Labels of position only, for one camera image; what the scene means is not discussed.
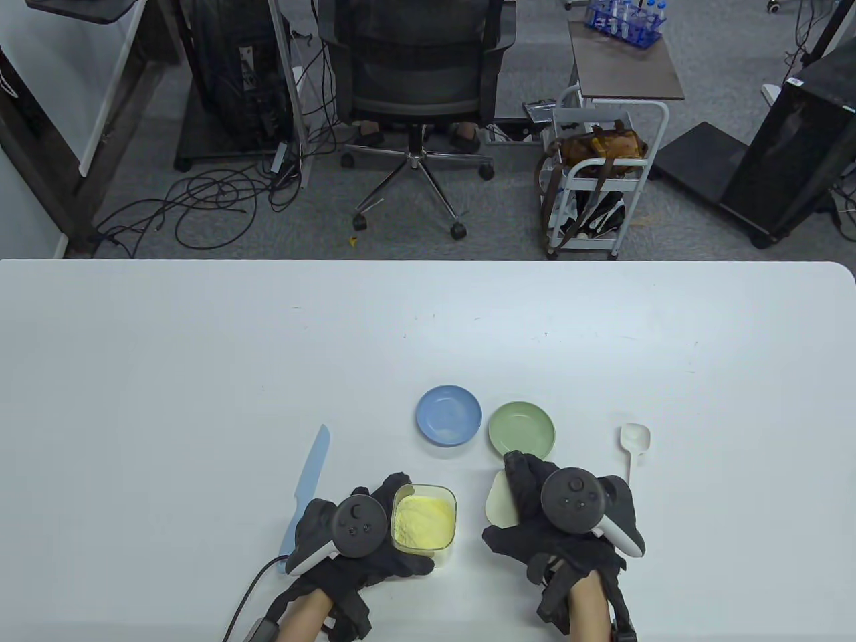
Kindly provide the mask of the person's right hand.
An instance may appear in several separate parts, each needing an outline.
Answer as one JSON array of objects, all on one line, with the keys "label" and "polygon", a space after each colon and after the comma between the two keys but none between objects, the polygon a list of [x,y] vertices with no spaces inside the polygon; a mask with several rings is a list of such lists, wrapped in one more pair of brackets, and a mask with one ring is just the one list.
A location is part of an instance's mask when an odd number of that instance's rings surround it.
[{"label": "person's right hand", "polygon": [[544,482],[558,471],[552,462],[529,453],[513,451],[504,456],[504,473],[516,511],[516,526],[487,526],[482,532],[484,544],[495,554],[510,557],[527,566],[533,575],[533,562],[562,560],[572,569],[575,582],[596,572],[607,586],[618,586],[619,574],[627,563],[615,547],[591,533],[560,531],[550,522],[541,504]]}]

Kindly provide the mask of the person's left hand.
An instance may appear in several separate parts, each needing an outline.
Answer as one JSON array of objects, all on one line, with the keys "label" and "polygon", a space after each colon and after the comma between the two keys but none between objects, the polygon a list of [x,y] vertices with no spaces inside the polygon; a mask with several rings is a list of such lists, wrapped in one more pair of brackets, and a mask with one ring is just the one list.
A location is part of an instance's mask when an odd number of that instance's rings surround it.
[{"label": "person's left hand", "polygon": [[377,486],[368,490],[354,488],[339,504],[314,499],[296,529],[296,550],[293,556],[303,562],[309,554],[317,552],[321,544],[346,540],[346,546],[366,548],[360,556],[342,551],[338,556],[328,555],[318,564],[298,574],[286,590],[285,601],[290,602],[319,590],[330,597],[335,605],[355,603],[358,593],[390,578],[426,576],[435,569],[435,562],[422,554],[398,550],[393,544],[389,519],[398,490],[411,483],[406,473],[392,473]]}]

